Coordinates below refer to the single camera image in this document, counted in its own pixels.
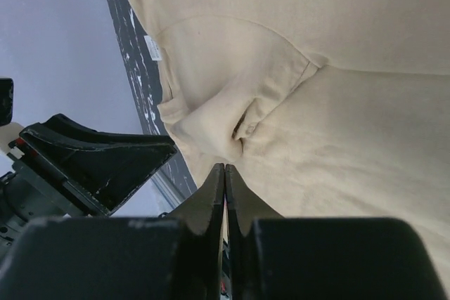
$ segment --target white wall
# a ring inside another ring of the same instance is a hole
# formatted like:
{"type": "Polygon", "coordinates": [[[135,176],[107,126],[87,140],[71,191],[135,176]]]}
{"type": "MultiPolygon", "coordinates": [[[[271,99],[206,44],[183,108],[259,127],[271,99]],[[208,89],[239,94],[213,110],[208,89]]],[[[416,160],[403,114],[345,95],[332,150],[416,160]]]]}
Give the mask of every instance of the white wall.
{"type": "MultiPolygon", "coordinates": [[[[99,131],[142,133],[106,0],[0,0],[0,77],[15,82],[13,121],[63,113],[99,131]]],[[[0,175],[11,163],[0,158],[0,175]]],[[[151,184],[118,215],[168,205],[151,184]]]]}

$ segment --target black plastic part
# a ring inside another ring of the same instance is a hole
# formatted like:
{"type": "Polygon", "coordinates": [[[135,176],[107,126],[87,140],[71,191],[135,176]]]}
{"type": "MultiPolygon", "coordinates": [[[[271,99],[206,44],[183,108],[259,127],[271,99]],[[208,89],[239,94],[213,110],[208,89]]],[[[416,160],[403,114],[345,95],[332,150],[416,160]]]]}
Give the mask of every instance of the black plastic part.
{"type": "Polygon", "coordinates": [[[13,80],[0,79],[0,126],[11,123],[13,118],[13,94],[13,80]]]}
{"type": "Polygon", "coordinates": [[[422,242],[403,221],[261,219],[248,240],[257,252],[254,299],[446,299],[422,242]]]}
{"type": "Polygon", "coordinates": [[[408,224],[283,219],[223,164],[162,219],[34,222],[0,299],[218,299],[225,196],[233,300],[446,299],[408,224]]]}
{"type": "Polygon", "coordinates": [[[168,136],[101,133],[64,115],[20,137],[38,154],[24,164],[93,216],[112,214],[176,153],[168,136]]]}
{"type": "Polygon", "coordinates": [[[184,231],[174,219],[35,219],[5,258],[0,299],[180,300],[184,231]]]}
{"type": "Polygon", "coordinates": [[[182,220],[190,234],[180,257],[185,271],[177,299],[219,298],[223,216],[224,165],[216,164],[202,187],[165,217],[182,220]]]}
{"type": "Polygon", "coordinates": [[[0,178],[0,259],[22,233],[30,219],[64,216],[50,198],[34,189],[17,173],[0,178]]]}

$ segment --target black speckled surface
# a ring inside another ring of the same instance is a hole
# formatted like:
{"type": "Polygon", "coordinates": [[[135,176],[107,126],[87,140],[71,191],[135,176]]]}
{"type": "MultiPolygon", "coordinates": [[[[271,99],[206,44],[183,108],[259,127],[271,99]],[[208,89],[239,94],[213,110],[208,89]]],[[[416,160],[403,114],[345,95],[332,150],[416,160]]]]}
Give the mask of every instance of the black speckled surface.
{"type": "MultiPolygon", "coordinates": [[[[157,109],[162,100],[158,64],[148,52],[146,33],[127,0],[107,1],[143,132],[167,135],[157,109]]],[[[184,197],[197,189],[180,153],[161,170],[184,197]]]]}

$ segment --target beige fabric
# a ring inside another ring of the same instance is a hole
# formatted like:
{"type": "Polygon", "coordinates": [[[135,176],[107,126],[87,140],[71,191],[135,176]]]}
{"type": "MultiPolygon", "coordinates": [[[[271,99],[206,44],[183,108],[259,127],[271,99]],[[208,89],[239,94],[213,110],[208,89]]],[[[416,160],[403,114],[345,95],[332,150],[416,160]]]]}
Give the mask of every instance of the beige fabric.
{"type": "Polygon", "coordinates": [[[198,185],[232,162],[286,216],[405,219],[450,288],[450,1],[129,1],[198,185]]]}

